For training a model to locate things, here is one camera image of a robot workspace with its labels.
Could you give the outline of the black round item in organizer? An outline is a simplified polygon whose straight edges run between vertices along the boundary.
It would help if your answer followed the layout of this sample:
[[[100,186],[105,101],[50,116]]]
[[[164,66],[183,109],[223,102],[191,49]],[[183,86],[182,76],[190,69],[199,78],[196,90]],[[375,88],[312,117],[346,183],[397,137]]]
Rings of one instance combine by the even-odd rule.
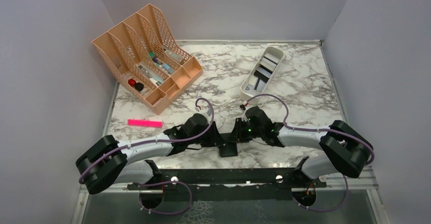
[[[137,82],[134,84],[134,88],[138,91],[141,92],[144,89],[144,84]]]

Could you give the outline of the cream oblong plastic tray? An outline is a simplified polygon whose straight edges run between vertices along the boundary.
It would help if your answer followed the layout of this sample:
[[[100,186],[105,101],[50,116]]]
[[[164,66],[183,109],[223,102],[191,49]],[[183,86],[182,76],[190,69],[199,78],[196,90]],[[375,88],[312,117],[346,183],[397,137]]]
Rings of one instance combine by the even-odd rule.
[[[284,60],[285,54],[275,47],[267,47],[240,87],[240,99],[246,101],[265,92],[275,77],[275,72]]]

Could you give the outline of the red round item in organizer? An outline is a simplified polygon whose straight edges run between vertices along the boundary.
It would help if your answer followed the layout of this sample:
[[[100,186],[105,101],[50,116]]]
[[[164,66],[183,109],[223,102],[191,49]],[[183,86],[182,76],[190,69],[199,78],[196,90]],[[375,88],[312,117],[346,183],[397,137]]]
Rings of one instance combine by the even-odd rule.
[[[130,85],[131,87],[134,87],[136,84],[136,81],[134,79],[129,79],[128,80],[128,85]]]

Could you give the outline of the pink rectangular bar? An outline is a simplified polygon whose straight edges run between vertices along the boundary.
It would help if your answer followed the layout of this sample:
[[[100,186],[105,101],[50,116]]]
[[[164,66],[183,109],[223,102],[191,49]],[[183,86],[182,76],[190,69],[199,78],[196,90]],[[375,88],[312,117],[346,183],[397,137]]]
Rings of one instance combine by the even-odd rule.
[[[152,121],[152,120],[139,120],[139,119],[128,119],[128,125],[139,126],[139,127],[155,127],[162,128],[162,121]]]

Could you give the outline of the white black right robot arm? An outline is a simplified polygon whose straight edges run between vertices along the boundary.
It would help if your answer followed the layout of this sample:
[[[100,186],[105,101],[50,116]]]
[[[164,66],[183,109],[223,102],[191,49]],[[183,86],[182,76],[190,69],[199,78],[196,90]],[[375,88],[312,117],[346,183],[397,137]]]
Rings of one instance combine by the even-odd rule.
[[[323,155],[306,157],[296,167],[293,180],[301,187],[333,173],[357,178],[375,157],[371,143],[342,120],[321,129],[286,126],[283,122],[271,121],[257,106],[245,110],[243,117],[236,119],[231,136],[238,143],[260,138],[274,147],[322,150]]]

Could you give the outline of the teal pens in organizer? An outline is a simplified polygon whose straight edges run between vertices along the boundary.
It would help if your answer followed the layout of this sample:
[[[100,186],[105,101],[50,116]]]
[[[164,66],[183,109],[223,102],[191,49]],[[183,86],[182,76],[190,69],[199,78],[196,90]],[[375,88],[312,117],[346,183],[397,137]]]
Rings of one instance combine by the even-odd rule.
[[[163,63],[161,60],[159,60],[154,53],[149,52],[148,54],[152,61],[164,72],[167,74],[173,74],[175,72],[175,70],[173,70],[167,63]]]

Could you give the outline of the peach plastic file organizer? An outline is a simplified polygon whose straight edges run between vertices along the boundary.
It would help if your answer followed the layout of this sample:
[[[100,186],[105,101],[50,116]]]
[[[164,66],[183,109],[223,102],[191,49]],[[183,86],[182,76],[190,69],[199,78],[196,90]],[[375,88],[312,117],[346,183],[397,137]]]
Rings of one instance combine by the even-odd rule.
[[[203,74],[196,57],[179,47],[164,14],[152,4],[109,29],[92,44],[119,84],[157,115]],[[183,56],[183,65],[171,59],[163,46]],[[149,52],[175,72],[167,74],[160,69]],[[129,79],[144,84],[144,89],[138,92],[128,85]]]

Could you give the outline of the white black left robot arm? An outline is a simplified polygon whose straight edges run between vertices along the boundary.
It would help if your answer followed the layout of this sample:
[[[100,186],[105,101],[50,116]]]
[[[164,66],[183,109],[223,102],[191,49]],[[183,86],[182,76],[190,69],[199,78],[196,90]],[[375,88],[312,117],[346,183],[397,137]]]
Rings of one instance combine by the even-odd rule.
[[[84,184],[91,195],[123,182],[141,182],[152,189],[160,182],[159,174],[149,165],[140,167],[140,173],[134,173],[131,164],[175,155],[193,144],[219,147],[224,143],[216,123],[196,113],[184,124],[149,138],[118,141],[112,135],[106,135],[80,156],[75,165],[80,173],[79,183]]]

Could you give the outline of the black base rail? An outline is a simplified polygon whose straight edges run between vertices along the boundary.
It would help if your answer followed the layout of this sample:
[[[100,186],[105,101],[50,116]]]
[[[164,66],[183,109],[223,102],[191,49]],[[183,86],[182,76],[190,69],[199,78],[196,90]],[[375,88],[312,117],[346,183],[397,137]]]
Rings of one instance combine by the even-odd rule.
[[[294,192],[325,188],[316,180],[300,180],[294,168],[256,169],[162,169],[155,182],[161,186],[148,187],[140,183],[128,184],[144,200],[181,201],[238,201],[287,200]]]

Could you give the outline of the grey device in organizer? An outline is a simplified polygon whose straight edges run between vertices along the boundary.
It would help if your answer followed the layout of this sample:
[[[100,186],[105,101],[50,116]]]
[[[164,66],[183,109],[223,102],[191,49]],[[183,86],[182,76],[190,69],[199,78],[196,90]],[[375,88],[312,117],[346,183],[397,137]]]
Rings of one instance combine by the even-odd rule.
[[[168,49],[167,47],[163,46],[164,52],[173,60],[175,60],[177,63],[179,63],[180,65],[183,65],[183,61],[184,61],[184,57],[172,52],[170,49]]]

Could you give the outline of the black leather card holder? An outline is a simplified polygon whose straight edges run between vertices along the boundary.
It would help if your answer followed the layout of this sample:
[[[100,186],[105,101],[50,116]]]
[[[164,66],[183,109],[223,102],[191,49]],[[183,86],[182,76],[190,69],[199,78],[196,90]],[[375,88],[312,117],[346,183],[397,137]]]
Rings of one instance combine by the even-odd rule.
[[[237,143],[229,141],[229,133],[222,133],[220,134],[220,139],[216,143],[218,149],[219,149],[219,156],[220,157],[233,157],[238,156],[237,151]]]

